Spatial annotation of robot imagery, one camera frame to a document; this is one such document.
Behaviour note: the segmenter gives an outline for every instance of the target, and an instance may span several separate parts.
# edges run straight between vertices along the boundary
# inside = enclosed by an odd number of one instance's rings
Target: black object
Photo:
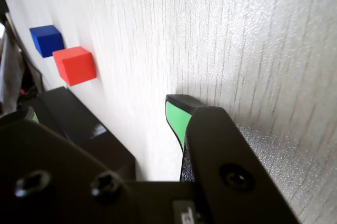
[[[90,188],[95,178],[110,185],[99,175],[108,168],[69,141],[27,119],[0,127],[0,135],[4,223],[298,223],[220,107],[196,108],[187,126],[195,182],[121,181],[112,175],[118,195],[112,193],[110,204],[95,200]],[[36,169],[53,177],[49,190],[17,198],[16,180]]]
[[[0,118],[0,126],[12,123],[14,121],[27,118],[33,119],[34,117],[34,109],[30,106],[27,106],[23,109],[10,113]]]
[[[123,179],[135,179],[134,156],[66,88],[41,93],[23,103],[31,106],[39,123],[97,158]]]

